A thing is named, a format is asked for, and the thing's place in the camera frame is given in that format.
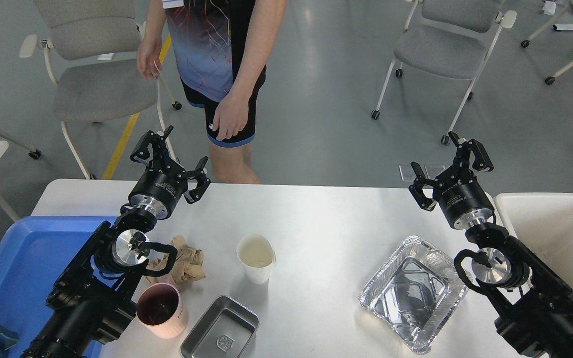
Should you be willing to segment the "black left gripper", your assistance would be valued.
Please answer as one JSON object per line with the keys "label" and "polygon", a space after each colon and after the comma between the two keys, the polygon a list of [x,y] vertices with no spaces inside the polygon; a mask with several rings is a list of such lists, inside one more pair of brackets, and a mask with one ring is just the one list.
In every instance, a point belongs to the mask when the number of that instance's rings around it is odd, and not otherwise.
{"label": "black left gripper", "polygon": [[[129,194],[129,215],[137,210],[150,213],[157,220],[169,218],[184,195],[188,204],[198,202],[209,187],[205,165],[208,156],[202,157],[192,171],[172,168],[173,156],[168,146],[168,136],[173,130],[169,125],[164,131],[147,131],[141,136],[130,160],[145,165],[145,172]],[[195,180],[196,187],[188,190],[188,181]]]}

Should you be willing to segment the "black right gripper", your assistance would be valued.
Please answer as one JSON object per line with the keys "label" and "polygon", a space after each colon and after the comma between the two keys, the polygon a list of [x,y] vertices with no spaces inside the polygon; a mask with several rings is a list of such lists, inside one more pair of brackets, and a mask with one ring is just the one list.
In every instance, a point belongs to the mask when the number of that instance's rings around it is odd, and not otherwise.
{"label": "black right gripper", "polygon": [[[466,230],[475,226],[473,221],[486,222],[495,214],[475,175],[475,172],[492,172],[494,165],[481,142],[460,138],[454,131],[449,131],[448,136],[457,151],[447,172],[428,179],[421,165],[411,162],[415,179],[408,189],[420,208],[432,211],[438,202],[450,227]],[[426,185],[436,187],[436,199],[425,195]]]}

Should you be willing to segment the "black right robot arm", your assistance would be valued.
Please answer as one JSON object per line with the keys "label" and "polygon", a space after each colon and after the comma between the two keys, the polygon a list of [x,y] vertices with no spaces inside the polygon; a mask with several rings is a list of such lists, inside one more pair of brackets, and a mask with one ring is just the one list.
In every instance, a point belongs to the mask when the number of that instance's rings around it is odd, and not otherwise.
{"label": "black right robot arm", "polygon": [[507,229],[491,222],[495,208],[476,172],[491,172],[484,145],[450,131],[457,147],[450,167],[434,179],[412,162],[409,192],[421,209],[439,206],[449,226],[464,230],[477,251],[461,250],[455,270],[466,287],[484,295],[498,313],[497,333],[520,355],[573,358],[573,288]]}

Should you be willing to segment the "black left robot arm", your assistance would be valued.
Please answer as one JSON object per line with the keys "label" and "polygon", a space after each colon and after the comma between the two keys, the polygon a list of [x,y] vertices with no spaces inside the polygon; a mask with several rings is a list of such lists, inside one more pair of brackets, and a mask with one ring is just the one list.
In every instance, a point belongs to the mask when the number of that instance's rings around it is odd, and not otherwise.
{"label": "black left robot arm", "polygon": [[188,171],[169,154],[172,130],[141,136],[130,159],[145,172],[114,223],[101,222],[55,281],[46,299],[54,313],[23,358],[82,358],[91,342],[118,340],[136,317],[132,297],[140,279],[172,271],[178,250],[150,242],[146,233],[169,218],[182,197],[199,201],[211,183],[208,157]]}

